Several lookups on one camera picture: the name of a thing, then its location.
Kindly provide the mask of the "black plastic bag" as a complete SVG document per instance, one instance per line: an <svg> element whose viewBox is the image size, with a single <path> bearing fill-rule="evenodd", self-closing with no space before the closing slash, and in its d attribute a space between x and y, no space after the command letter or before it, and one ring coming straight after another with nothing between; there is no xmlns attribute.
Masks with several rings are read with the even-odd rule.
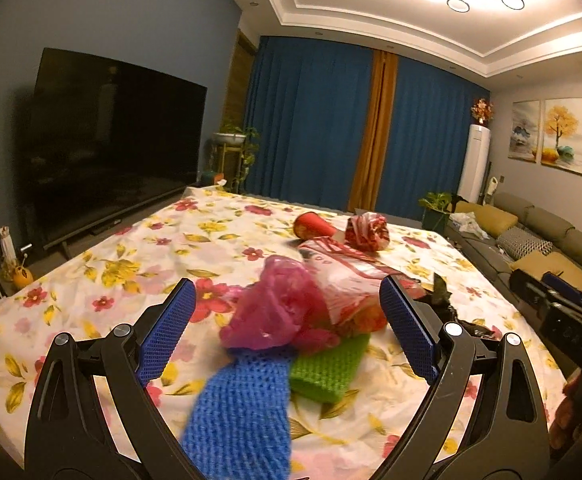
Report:
<svg viewBox="0 0 582 480"><path fill-rule="evenodd" d="M497 340L494 330L489 330L476 323L462 320L458 317L457 310L451 304L452 293L448 290L448 284L441 275L433 274L433 284L422 284L425 295L418 298L419 302L428 304L433 312L443 323L455 322L462 326L471 336L482 339Z"/></svg>

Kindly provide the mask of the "red white snack bag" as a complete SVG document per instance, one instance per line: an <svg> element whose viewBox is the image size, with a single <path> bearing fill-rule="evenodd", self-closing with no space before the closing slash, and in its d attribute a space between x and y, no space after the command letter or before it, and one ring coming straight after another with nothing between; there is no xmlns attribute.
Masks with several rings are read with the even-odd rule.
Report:
<svg viewBox="0 0 582 480"><path fill-rule="evenodd" d="M348 337L376 332L387 324L379 298L387 276L395 275L410 298L427 296L418 280L331 237L307 240L297 250L325 297L331 323Z"/></svg>

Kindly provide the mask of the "pink plastic bag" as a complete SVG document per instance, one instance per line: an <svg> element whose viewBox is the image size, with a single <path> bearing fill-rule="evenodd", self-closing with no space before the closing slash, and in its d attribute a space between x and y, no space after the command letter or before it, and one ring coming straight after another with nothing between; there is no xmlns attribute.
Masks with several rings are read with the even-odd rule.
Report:
<svg viewBox="0 0 582 480"><path fill-rule="evenodd" d="M282 256L265 259L259 280L241 292L219 339L227 349L289 346L304 354L329 350L341 342L312 273L300 261Z"/></svg>

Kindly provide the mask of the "mustard yellow cushion front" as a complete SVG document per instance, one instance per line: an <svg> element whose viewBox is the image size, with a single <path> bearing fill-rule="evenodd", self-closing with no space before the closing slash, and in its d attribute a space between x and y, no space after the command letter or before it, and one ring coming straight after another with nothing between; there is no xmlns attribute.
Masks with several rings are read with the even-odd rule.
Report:
<svg viewBox="0 0 582 480"><path fill-rule="evenodd" d="M526 272L538 281L541 281L546 272L550 272L582 292L582 270L560 252L543 255L536 250L509 266L512 270Z"/></svg>

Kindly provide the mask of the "white clothes on sofa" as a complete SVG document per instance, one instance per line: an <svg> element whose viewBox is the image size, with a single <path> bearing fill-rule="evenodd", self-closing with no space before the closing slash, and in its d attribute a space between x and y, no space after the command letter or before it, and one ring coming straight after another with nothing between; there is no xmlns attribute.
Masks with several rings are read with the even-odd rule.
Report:
<svg viewBox="0 0 582 480"><path fill-rule="evenodd" d="M460 233L473 235L479 240L487 240L490 237L489 234L479 226L476 215L473 211L453 212L450 215L450 220L452 225L455 226Z"/></svg>

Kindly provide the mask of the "crumpled red white wrapper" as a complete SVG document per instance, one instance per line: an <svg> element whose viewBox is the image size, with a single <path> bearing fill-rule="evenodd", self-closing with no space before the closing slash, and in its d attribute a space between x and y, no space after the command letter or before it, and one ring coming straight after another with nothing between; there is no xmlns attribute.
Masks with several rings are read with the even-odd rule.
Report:
<svg viewBox="0 0 582 480"><path fill-rule="evenodd" d="M387 220L376 212L366 211L349 217L344 236L349 246L361 252L379 252L390 244Z"/></svg>

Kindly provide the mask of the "blue knitted cloth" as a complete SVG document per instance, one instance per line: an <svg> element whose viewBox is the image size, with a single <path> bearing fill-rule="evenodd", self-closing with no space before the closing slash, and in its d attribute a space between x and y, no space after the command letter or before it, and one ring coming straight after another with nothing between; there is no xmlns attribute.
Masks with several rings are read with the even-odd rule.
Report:
<svg viewBox="0 0 582 480"><path fill-rule="evenodd" d="M195 401L180 445L206 479L286 479L294 353L279 347L231 355Z"/></svg>

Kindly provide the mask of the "green potted floor plant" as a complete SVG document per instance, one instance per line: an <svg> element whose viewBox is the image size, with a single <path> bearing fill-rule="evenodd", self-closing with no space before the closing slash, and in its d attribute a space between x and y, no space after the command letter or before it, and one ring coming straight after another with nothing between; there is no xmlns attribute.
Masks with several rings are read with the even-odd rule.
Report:
<svg viewBox="0 0 582 480"><path fill-rule="evenodd" d="M452 201L452 194L448 192L428 192L419 198L418 205L422 208L422 229L444 234L448 224L448 206Z"/></svg>

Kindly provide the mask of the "white standing air conditioner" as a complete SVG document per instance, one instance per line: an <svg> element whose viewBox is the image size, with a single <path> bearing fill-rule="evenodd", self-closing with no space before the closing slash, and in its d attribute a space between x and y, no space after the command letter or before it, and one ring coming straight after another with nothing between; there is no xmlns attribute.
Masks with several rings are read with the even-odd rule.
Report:
<svg viewBox="0 0 582 480"><path fill-rule="evenodd" d="M475 203L478 200L482 188L489 158L490 141L491 130L489 128L480 125L469 127L465 161L457 194L470 203Z"/></svg>

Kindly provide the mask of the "orange centre curtain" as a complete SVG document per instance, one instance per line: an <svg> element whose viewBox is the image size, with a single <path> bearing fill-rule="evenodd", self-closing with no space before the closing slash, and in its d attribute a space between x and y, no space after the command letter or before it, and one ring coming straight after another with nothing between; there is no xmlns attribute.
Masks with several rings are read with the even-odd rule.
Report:
<svg viewBox="0 0 582 480"><path fill-rule="evenodd" d="M375 50L372 55L369 102L347 209L374 210L389 144L399 58Z"/></svg>

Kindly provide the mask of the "tree and sailboat painting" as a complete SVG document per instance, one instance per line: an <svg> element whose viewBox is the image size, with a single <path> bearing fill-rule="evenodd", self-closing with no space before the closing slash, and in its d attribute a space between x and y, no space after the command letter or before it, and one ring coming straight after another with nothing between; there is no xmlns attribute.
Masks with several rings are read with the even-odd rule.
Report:
<svg viewBox="0 0 582 480"><path fill-rule="evenodd" d="M546 100L540 162L582 177L582 98Z"/></svg>

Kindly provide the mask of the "small red paper cup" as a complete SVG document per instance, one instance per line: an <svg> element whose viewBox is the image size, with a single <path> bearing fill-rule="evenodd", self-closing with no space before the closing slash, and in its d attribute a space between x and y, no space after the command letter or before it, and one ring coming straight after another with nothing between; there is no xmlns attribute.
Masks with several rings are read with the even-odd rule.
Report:
<svg viewBox="0 0 582 480"><path fill-rule="evenodd" d="M316 214L308 211L300 214L293 222L293 233L300 240L312 240L316 237L333 237L339 230L331 223Z"/></svg>

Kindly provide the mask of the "artificial flower bouquet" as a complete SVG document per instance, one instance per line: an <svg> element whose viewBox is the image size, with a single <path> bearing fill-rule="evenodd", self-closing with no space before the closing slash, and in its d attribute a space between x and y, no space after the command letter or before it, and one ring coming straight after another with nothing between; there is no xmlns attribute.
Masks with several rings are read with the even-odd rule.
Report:
<svg viewBox="0 0 582 480"><path fill-rule="evenodd" d="M494 106L488 99L480 98L471 105L470 112L478 125L487 127L494 117Z"/></svg>

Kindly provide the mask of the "black flat television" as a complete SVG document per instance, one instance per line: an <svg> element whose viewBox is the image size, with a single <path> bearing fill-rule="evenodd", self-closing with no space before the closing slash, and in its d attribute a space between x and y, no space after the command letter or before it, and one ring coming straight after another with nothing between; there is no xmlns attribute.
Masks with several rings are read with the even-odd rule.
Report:
<svg viewBox="0 0 582 480"><path fill-rule="evenodd" d="M30 240L56 247L195 182L206 96L151 68L44 49L16 138Z"/></svg>

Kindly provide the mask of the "white bowl plant on stand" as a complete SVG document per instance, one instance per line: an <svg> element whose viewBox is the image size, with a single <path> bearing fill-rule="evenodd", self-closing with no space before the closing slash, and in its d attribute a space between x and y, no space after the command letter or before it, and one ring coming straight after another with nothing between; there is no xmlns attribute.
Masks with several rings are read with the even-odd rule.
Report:
<svg viewBox="0 0 582 480"><path fill-rule="evenodd" d="M231 192L244 193L258 152L256 128L226 122L212 134L211 168L223 176Z"/></svg>

